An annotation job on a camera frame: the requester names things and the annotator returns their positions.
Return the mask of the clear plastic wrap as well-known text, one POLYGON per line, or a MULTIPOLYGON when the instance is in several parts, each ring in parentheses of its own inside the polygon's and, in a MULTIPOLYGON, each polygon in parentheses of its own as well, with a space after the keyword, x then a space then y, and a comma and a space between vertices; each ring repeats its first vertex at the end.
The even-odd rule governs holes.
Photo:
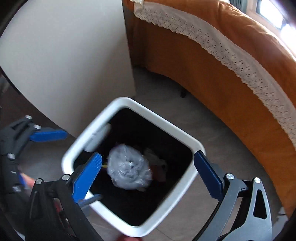
POLYGON ((125 144, 109 152, 107 174, 114 186, 125 190, 144 189, 152 181, 148 160, 138 150, 125 144))

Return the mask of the white trash bin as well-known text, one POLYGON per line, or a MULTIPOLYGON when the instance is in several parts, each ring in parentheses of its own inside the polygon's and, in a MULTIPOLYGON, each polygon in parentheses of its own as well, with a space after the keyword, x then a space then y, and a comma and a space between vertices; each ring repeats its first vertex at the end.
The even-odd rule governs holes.
POLYGON ((102 168, 87 197, 91 208, 121 233, 144 237, 181 200, 197 176, 193 157, 204 146, 128 97, 112 101, 62 158, 71 174, 98 153, 102 168))

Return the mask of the white bedside cabinet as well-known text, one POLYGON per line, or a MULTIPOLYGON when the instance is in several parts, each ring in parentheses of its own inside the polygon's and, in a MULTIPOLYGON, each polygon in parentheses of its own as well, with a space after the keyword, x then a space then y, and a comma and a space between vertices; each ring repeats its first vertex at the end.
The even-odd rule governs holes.
POLYGON ((21 1, 1 36, 1 68, 74 137, 114 99, 135 96, 121 1, 21 1))

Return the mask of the orange bed cover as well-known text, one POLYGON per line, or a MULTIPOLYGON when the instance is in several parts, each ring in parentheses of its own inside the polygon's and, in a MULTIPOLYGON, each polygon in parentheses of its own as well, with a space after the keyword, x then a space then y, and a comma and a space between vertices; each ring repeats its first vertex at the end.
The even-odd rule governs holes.
MULTIPOLYGON (((270 176, 288 216, 295 211, 295 143, 241 79, 200 44, 137 18, 127 9, 132 62, 182 85, 218 116, 270 176)), ((148 1, 195 15, 245 50, 277 81, 295 107, 295 58, 279 39, 224 1, 148 1)))

